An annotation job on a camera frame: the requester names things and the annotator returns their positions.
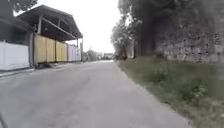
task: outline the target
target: stone wall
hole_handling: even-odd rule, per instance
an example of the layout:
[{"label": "stone wall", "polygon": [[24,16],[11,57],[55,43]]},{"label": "stone wall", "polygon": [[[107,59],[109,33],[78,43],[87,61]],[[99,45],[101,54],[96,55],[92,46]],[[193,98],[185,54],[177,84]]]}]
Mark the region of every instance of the stone wall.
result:
[{"label": "stone wall", "polygon": [[224,62],[224,1],[194,0],[157,22],[156,52],[170,60]]}]

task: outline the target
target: weeds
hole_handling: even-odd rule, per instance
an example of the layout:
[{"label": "weeds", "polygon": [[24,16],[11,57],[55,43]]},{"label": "weeds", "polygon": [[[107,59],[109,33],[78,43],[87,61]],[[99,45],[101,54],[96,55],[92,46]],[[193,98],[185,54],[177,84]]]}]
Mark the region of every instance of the weeds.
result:
[{"label": "weeds", "polygon": [[224,96],[216,67],[151,58],[128,60],[120,66],[161,101],[192,119],[198,128],[224,126],[220,116],[224,113],[223,105],[214,106],[211,102],[219,103]]}]

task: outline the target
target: vegetation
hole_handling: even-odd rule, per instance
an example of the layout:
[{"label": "vegetation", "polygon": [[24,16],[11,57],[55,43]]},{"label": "vegetation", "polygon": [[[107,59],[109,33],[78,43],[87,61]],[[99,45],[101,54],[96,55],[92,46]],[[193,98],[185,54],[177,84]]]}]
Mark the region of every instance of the vegetation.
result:
[{"label": "vegetation", "polygon": [[87,60],[88,61],[96,61],[98,60],[98,56],[97,56],[97,53],[91,49],[89,49],[87,52],[86,52],[86,56],[87,56]]},{"label": "vegetation", "polygon": [[224,81],[215,66],[151,58],[120,62],[121,68],[197,128],[224,126]]},{"label": "vegetation", "polygon": [[12,16],[12,10],[16,12],[26,11],[36,5],[37,1],[38,0],[1,0],[1,13],[4,12],[3,15]]},{"label": "vegetation", "polygon": [[10,0],[13,10],[16,12],[26,11],[37,4],[38,0]]},{"label": "vegetation", "polygon": [[119,10],[122,15],[113,29],[111,42],[118,54],[125,54],[125,48],[131,41],[146,42],[149,33],[152,34],[151,52],[155,47],[156,24],[174,14],[187,5],[190,0],[119,0]]}]

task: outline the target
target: concrete road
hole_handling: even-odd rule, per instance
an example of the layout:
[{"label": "concrete road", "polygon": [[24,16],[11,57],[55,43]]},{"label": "concrete road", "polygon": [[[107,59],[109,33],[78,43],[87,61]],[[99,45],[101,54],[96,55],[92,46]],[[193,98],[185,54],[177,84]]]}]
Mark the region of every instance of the concrete road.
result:
[{"label": "concrete road", "polygon": [[188,128],[114,62],[69,65],[0,80],[9,128]]}]

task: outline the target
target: building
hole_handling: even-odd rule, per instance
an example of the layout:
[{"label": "building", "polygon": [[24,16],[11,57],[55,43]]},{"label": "building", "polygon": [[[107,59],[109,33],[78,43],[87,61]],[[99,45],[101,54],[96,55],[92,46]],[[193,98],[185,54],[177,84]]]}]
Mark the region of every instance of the building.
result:
[{"label": "building", "polygon": [[[34,42],[30,56],[32,65],[38,66],[41,63],[56,63],[71,61],[71,54],[75,54],[65,41],[78,40],[83,36],[79,31],[76,22],[71,14],[41,5],[18,16],[19,19],[27,22],[35,28]],[[82,44],[80,44],[80,60],[82,59]]]},{"label": "building", "polygon": [[34,28],[15,17],[0,17],[0,71],[30,67]]}]

